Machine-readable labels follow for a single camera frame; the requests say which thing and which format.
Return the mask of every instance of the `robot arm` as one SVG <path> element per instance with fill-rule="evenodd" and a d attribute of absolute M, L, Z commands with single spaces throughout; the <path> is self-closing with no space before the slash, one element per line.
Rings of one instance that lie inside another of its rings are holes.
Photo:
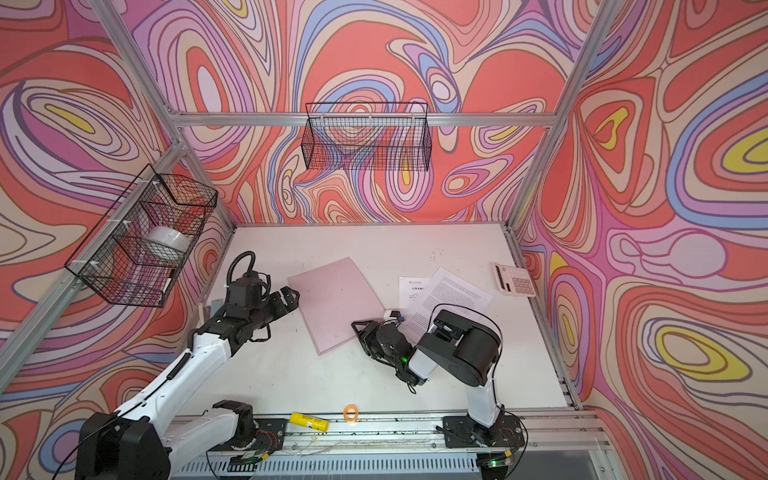
<path fill-rule="evenodd" d="M 354 322 L 363 350 L 378 362 L 395 367 L 397 378 L 411 392 L 423 385 L 437 366 L 466 385 L 468 416 L 478 426 L 475 437 L 490 445 L 497 435 L 500 408 L 496 404 L 491 368 L 499 360 L 499 336 L 492 329 L 449 310 L 440 310 L 416 346 L 397 330 L 404 319 L 393 311 L 383 323 Z"/>
<path fill-rule="evenodd" d="M 244 257 L 250 257 L 248 270 L 232 281 L 232 271 Z M 254 330 L 266 327 L 269 332 L 270 323 L 298 307 L 295 290 L 285 286 L 270 292 L 270 277 L 265 282 L 252 270 L 255 257 L 244 252 L 230 265 L 224 305 L 190 334 L 179 357 L 113 413 L 95 413 L 83 424 L 76 480 L 168 478 L 215 445 L 244 448 L 253 441 L 253 409 L 227 400 L 199 419 L 167 430 L 194 392 L 245 342 L 263 341 L 251 339 Z"/>

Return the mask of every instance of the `paper sheet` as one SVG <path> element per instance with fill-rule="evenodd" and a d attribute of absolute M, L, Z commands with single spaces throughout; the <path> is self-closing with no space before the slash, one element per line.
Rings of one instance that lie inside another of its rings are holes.
<path fill-rule="evenodd" d="M 400 310 L 405 310 L 408 305 L 418 298 L 419 294 L 424 290 L 430 278 L 421 278 L 418 276 L 401 276 L 400 277 Z"/>
<path fill-rule="evenodd" d="M 438 269 L 437 273 L 426 284 L 424 290 L 406 309 L 406 321 L 399 327 L 399 330 L 406 336 L 411 343 L 418 343 L 422 335 L 426 333 L 429 324 L 429 316 L 432 309 L 439 303 L 455 303 L 456 305 L 468 306 L 480 313 L 485 312 L 488 305 L 491 304 L 493 295 L 479 289 L 470 282 L 447 271 L 444 268 Z M 476 315 L 464 309 L 446 306 L 446 310 L 451 310 L 461 316 L 476 320 Z"/>

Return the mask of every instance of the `yellow battery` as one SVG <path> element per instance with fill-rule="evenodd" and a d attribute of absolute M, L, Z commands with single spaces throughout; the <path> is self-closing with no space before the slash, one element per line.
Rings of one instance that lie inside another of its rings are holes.
<path fill-rule="evenodd" d="M 300 427 L 328 432 L 328 420 L 316 419 L 303 413 L 294 413 L 290 416 L 290 422 Z"/>

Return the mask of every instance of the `aluminum frame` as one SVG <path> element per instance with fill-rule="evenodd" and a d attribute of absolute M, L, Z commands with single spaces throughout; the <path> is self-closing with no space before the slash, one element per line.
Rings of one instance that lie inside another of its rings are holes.
<path fill-rule="evenodd" d="M 350 116 L 365 117 L 364 114 Z M 254 127 L 303 127 L 306 125 L 305 113 L 187 113 L 173 112 L 170 119 L 177 127 L 224 127 L 224 126 L 254 126 Z M 430 127 L 551 127 L 555 115 L 540 114 L 442 114 L 428 113 L 427 121 Z"/>
<path fill-rule="evenodd" d="M 174 164 L 181 154 L 183 148 L 174 142 L 158 159 L 155 167 L 158 170 L 167 169 L 170 164 Z M 147 178 L 154 175 L 151 169 L 144 172 Z M 115 209 L 111 219 L 121 219 L 134 206 L 148 184 L 139 184 L 123 200 L 123 203 Z M 78 255 L 76 260 L 87 260 L 96 252 L 99 246 L 109 237 L 112 230 L 118 225 L 118 222 L 108 221 L 98 232 L 94 233 L 91 241 L 88 242 Z M 67 309 L 74 297 L 85 287 L 82 280 L 78 279 L 72 272 L 64 269 L 56 283 L 48 289 L 48 292 L 35 305 L 35 308 L 27 315 L 22 323 L 11 332 L 5 345 L 0 349 L 0 392 L 13 381 L 19 370 L 22 369 L 29 356 L 35 352 L 48 332 L 53 328 L 58 319 Z"/>
<path fill-rule="evenodd" d="M 110 40 L 112 40 L 115 49 L 117 49 L 125 62 L 128 74 L 141 86 L 141 90 L 147 96 L 154 110 L 155 117 L 163 125 L 167 133 L 184 147 L 185 163 L 189 167 L 194 179 L 209 187 L 215 187 L 213 181 L 206 173 L 202 162 L 200 162 L 200 158 L 197 157 L 194 149 L 190 148 L 189 142 L 187 142 L 187 138 L 184 136 L 184 129 L 176 125 L 170 117 L 170 106 L 150 73 L 149 65 L 147 65 L 147 62 L 141 55 L 131 32 L 128 30 L 118 10 L 114 7 L 112 0 L 91 0 L 91 7 L 98 16 Z M 223 223 L 230 229 L 234 228 L 229 212 L 220 201 L 217 202 L 216 212 Z"/>
<path fill-rule="evenodd" d="M 613 24 L 614 18 L 623 4 L 624 0 L 606 0 L 600 3 L 584 44 L 576 57 L 574 68 L 563 87 L 558 107 L 555 109 L 554 124 L 549 131 L 545 132 L 544 137 L 541 139 L 536 155 L 531 159 L 529 171 L 523 177 L 520 188 L 518 188 L 518 192 L 515 195 L 512 209 L 510 209 L 506 220 L 508 226 L 514 224 L 520 217 L 522 209 L 528 204 L 535 187 L 538 185 L 541 174 L 553 155 L 557 153 L 558 141 L 564 129 L 568 126 L 568 115 L 576 103 L 576 98 L 587 80 L 591 67 L 598 57 L 598 53 L 600 53 L 600 48 Z"/>
<path fill-rule="evenodd" d="M 546 127 L 538 151 L 531 160 L 530 171 L 518 190 L 515 202 L 512 205 L 510 214 L 505 221 L 506 234 L 516 262 L 521 262 L 521 254 L 513 238 L 510 238 L 511 226 L 521 214 L 522 208 L 526 206 L 529 198 L 533 194 L 538 179 L 543 173 L 546 164 L 555 153 L 558 139 L 562 131 L 568 124 L 568 114 L 578 96 L 584 81 L 586 80 L 590 67 L 593 65 L 598 55 L 604 38 L 611 26 L 614 16 L 619 8 L 624 4 L 624 0 L 610 0 L 602 2 L 597 14 L 591 24 L 584 44 L 574 63 L 573 70 L 565 82 L 564 90 L 555 113 L 547 114 L 514 114 L 514 113 L 488 113 L 488 114 L 430 114 L 429 122 L 435 127 L 455 127 L 455 126 L 540 126 Z M 205 171 L 200 159 L 194 149 L 189 147 L 184 127 L 192 126 L 226 126 L 226 125 L 253 125 L 253 126 L 302 126 L 306 122 L 306 115 L 303 113 L 250 113 L 250 114 L 193 114 L 173 112 L 165 97 L 162 95 L 157 82 L 150 73 L 146 61 L 138 50 L 138 47 L 129 32 L 126 24 L 114 7 L 112 0 L 91 0 L 91 6 L 99 17 L 104 30 L 112 40 L 118 53 L 123 58 L 128 74 L 141 86 L 144 94 L 147 95 L 155 116 L 163 125 L 167 133 L 173 139 L 173 144 L 155 164 L 157 171 L 168 172 L 173 169 L 179 159 L 185 155 L 186 165 L 196 180 L 213 186 L 213 182 Z M 124 214 L 127 208 L 130 208 L 135 202 L 136 190 L 126 199 L 118 208 L 113 217 L 119 217 Z M 232 223 L 228 211 L 221 203 L 217 205 L 217 214 L 222 223 L 230 231 L 230 237 L 235 225 Z M 94 239 L 83 250 L 81 258 L 91 252 L 98 246 L 109 234 L 108 228 L 102 229 Z M 45 338 L 50 328 L 56 320 L 66 310 L 66 307 L 74 299 L 74 296 L 82 288 L 82 284 L 76 277 L 67 272 L 61 276 L 59 281 L 46 293 L 44 299 L 32 310 L 22 324 L 8 337 L 2 350 L 0 350 L 0 365 L 4 369 L 0 371 L 0 392 L 13 380 L 16 373 L 24 365 L 26 359 L 31 355 L 39 343 Z M 534 312 L 542 328 L 542 335 L 548 344 L 550 354 L 554 359 L 562 363 L 559 349 L 554 347 L 554 337 L 551 331 L 545 333 L 549 327 L 546 312 L 542 312 L 538 302 L 531 302 Z M 563 372 L 563 365 L 559 366 L 558 372 Z M 574 400 L 574 407 L 581 408 L 578 395 L 574 394 L 573 385 L 568 375 L 561 375 L 571 392 Z"/>

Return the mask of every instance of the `white roll of tape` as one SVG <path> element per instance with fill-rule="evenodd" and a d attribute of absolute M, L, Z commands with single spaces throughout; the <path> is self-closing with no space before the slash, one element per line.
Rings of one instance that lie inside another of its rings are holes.
<path fill-rule="evenodd" d="M 168 261 L 178 261 L 184 257 L 184 253 L 190 246 L 190 239 L 179 230 L 164 225 L 157 225 L 145 237 L 144 248 L 157 258 Z M 168 250 L 162 246 L 170 247 L 176 251 Z"/>

